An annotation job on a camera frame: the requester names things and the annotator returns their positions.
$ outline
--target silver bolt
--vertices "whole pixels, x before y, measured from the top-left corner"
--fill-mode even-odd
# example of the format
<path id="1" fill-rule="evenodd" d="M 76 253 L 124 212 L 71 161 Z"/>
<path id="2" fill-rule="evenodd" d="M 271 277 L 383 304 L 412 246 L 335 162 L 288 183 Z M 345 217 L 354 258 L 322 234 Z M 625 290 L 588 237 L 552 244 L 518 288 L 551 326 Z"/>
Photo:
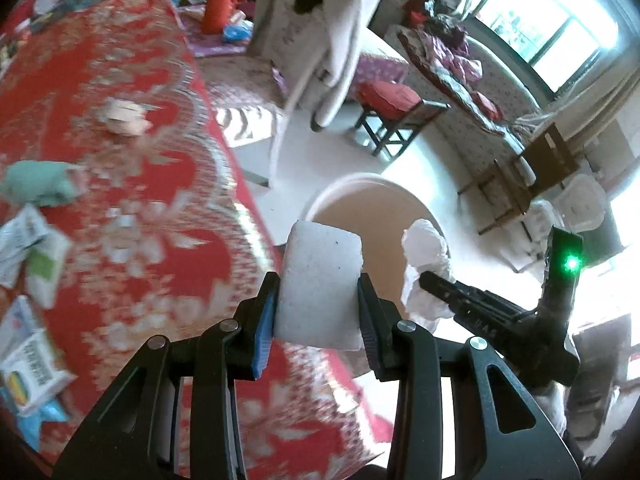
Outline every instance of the silver bolt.
<path id="1" fill-rule="evenodd" d="M 146 345 L 152 350 L 161 349 L 165 344 L 166 344 L 166 339 L 164 338 L 164 336 L 161 336 L 161 335 L 155 335 L 153 337 L 150 337 L 149 340 L 146 342 Z"/>
<path id="2" fill-rule="evenodd" d="M 489 345 L 487 344 L 487 342 L 482 339 L 481 337 L 472 337 L 469 340 L 469 344 L 475 348 L 476 350 L 484 350 L 485 348 L 487 348 Z"/>
<path id="3" fill-rule="evenodd" d="M 401 319 L 398 321 L 398 330 L 402 332 L 413 332 L 415 330 L 415 323 L 408 319 Z"/>
<path id="4" fill-rule="evenodd" d="M 222 332 L 233 332 L 237 330 L 240 324 L 235 319 L 223 319 L 220 321 L 220 330 Z"/>

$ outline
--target green light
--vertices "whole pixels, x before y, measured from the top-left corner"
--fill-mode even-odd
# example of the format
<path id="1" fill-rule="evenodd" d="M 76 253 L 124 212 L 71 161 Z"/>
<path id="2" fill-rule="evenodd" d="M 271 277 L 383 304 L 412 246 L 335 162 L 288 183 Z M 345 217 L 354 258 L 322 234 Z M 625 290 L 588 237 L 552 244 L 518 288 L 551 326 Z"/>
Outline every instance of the green light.
<path id="1" fill-rule="evenodd" d="M 564 263 L 565 270 L 568 270 L 569 272 L 577 272 L 580 270 L 581 266 L 582 262 L 580 261 L 580 258 L 577 258 L 576 256 L 569 256 Z"/>

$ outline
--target red seat cushion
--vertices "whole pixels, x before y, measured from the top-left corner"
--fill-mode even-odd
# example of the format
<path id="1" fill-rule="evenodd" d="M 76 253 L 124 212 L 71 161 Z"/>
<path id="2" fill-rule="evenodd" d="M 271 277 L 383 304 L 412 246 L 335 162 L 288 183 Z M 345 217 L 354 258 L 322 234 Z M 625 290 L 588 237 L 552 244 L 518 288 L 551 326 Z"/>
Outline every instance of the red seat cushion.
<path id="1" fill-rule="evenodd" d="M 401 119 L 417 105 L 420 96 L 407 85 L 386 81 L 365 81 L 358 87 L 360 103 L 373 108 L 385 119 Z"/>

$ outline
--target green towel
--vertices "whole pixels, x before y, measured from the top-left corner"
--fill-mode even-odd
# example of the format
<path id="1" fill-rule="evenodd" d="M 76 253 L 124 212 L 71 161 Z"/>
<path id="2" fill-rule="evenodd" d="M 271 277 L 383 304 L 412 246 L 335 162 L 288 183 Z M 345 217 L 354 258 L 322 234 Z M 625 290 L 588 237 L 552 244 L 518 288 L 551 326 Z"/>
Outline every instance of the green towel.
<path id="1" fill-rule="evenodd" d="M 40 207 L 68 204 L 80 195 L 66 176 L 66 170 L 76 167 L 66 162 L 21 160 L 6 170 L 0 183 L 0 194 L 13 205 L 27 202 Z"/>

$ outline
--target red bottle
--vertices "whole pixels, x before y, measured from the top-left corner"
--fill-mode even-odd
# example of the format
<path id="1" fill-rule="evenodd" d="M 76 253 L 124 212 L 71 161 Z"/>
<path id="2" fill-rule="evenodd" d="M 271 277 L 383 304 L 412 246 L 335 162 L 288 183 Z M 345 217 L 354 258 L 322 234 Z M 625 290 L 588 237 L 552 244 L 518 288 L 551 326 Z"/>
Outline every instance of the red bottle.
<path id="1" fill-rule="evenodd" d="M 207 0 L 202 19 L 203 34 L 222 34 L 229 17 L 234 11 L 236 0 Z"/>

